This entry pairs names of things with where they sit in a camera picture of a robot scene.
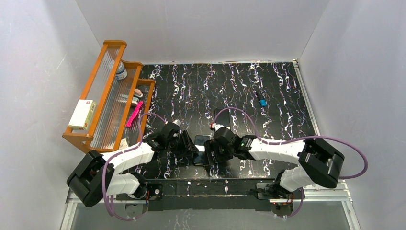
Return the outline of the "small pink white item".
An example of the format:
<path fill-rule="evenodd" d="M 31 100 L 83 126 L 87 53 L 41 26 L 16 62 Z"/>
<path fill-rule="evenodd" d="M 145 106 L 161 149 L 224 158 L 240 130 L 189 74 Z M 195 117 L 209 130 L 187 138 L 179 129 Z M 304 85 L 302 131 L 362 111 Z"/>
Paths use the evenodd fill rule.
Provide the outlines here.
<path fill-rule="evenodd" d="M 134 96 L 138 97 L 138 98 L 142 98 L 143 97 L 143 93 L 140 89 L 136 88 L 134 91 Z"/>

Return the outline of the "white blue bottle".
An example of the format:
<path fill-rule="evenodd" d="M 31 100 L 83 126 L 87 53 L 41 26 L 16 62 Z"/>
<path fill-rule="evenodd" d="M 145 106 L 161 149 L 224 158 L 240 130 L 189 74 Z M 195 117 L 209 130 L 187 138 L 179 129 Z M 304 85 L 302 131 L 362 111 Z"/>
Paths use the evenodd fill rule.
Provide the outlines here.
<path fill-rule="evenodd" d="M 123 80 L 127 77 L 127 75 L 128 75 L 128 73 L 124 66 L 124 63 L 120 61 L 118 68 L 116 70 L 116 73 L 115 73 L 115 78 L 117 80 Z"/>

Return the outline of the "white red box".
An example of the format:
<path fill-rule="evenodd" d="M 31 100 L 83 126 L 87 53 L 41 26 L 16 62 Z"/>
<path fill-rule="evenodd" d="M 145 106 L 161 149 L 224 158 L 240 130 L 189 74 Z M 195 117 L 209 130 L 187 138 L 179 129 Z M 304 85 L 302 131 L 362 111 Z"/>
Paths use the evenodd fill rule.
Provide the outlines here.
<path fill-rule="evenodd" d="M 94 100 L 79 99 L 68 126 L 73 130 L 87 130 L 95 108 Z"/>

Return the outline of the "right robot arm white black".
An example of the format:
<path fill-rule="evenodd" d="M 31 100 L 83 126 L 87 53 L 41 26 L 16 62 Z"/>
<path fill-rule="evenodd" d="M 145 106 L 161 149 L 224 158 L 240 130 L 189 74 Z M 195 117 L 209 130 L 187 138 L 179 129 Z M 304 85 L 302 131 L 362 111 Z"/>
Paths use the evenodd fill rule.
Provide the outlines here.
<path fill-rule="evenodd" d="M 275 160 L 293 163 L 295 168 L 278 173 L 269 191 L 283 195 L 301 187 L 316 184 L 336 188 L 344 155 L 320 138 L 307 140 L 265 140 L 255 135 L 239 137 L 222 126 L 212 139 L 204 142 L 209 164 L 224 162 L 233 157 L 241 160 Z"/>

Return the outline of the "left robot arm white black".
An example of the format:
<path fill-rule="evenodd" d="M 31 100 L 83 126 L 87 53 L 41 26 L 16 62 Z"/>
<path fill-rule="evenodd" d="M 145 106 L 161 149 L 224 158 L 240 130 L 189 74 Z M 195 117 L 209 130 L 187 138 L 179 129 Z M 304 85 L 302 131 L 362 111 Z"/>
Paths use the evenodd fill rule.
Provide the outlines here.
<path fill-rule="evenodd" d="M 87 153 L 67 179 L 67 186 L 86 207 L 119 194 L 141 193 L 146 183 L 141 175 L 127 172 L 173 153 L 176 158 L 191 157 L 199 152 L 186 130 L 167 122 L 159 132 L 152 133 L 138 144 L 114 152 Z"/>

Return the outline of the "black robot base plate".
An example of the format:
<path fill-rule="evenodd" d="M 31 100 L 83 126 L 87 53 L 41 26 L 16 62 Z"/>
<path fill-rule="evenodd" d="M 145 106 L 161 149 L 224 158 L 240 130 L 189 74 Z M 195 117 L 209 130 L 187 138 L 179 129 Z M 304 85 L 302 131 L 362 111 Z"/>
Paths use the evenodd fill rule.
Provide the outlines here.
<path fill-rule="evenodd" d="M 120 194 L 117 201 L 148 202 L 149 211 L 164 210 L 209 210 L 209 209 L 253 209 L 271 211 L 276 207 L 281 211 L 303 198 L 297 189 L 291 195 L 271 193 L 273 180 L 262 179 L 148 179 L 141 198 L 135 195 Z"/>

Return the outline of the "orange wooden shelf rack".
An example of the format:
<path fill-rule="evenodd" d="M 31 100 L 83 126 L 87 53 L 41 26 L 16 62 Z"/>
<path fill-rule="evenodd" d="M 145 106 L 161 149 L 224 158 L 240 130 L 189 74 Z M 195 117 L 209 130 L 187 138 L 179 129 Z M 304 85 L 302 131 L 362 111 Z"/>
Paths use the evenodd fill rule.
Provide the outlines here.
<path fill-rule="evenodd" d="M 84 85 L 80 99 L 94 100 L 96 108 L 87 130 L 67 127 L 62 137 L 84 153 L 96 150 L 100 153 L 116 151 L 125 138 L 125 127 L 132 109 L 132 98 L 136 88 L 148 87 L 144 93 L 142 113 L 149 111 L 156 82 L 141 78 L 143 65 L 140 62 L 122 59 L 127 43 L 122 40 L 105 40 L 90 76 Z M 115 73 L 123 62 L 127 77 L 117 80 Z"/>

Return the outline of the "blue black marker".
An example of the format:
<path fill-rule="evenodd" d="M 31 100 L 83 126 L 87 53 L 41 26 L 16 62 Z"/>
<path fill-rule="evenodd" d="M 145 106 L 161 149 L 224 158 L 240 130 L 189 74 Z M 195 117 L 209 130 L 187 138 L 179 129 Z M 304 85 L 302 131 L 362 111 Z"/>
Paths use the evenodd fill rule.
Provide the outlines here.
<path fill-rule="evenodd" d="M 255 95 L 256 95 L 256 97 L 257 97 L 257 99 L 258 99 L 258 101 L 259 101 L 261 107 L 262 107 L 262 108 L 263 108 L 263 107 L 266 107 L 266 106 L 267 106 L 267 102 L 266 102 L 266 100 L 265 100 L 263 94 L 262 94 L 259 90 L 255 90 Z"/>

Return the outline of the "small orange white box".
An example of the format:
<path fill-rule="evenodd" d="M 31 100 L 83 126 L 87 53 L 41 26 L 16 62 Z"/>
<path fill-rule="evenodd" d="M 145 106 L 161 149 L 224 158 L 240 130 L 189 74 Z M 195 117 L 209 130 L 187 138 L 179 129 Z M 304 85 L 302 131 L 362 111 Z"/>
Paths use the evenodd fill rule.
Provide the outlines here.
<path fill-rule="evenodd" d="M 120 145 L 119 145 L 119 150 L 121 150 L 121 149 L 126 149 L 126 148 L 128 148 L 129 147 L 129 145 L 128 145 L 128 141 L 127 141 L 127 139 L 122 139 L 121 141 L 120 141 Z"/>

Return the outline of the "black phone case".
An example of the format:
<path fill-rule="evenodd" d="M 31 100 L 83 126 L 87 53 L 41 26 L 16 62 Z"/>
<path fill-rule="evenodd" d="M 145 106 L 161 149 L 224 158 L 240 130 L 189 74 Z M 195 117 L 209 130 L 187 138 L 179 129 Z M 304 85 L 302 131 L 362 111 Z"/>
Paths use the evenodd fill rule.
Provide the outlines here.
<path fill-rule="evenodd" d="M 224 110 L 223 112 L 220 113 L 220 115 L 217 117 L 215 123 L 217 125 L 223 125 L 227 128 L 230 128 L 230 112 L 229 109 Z"/>

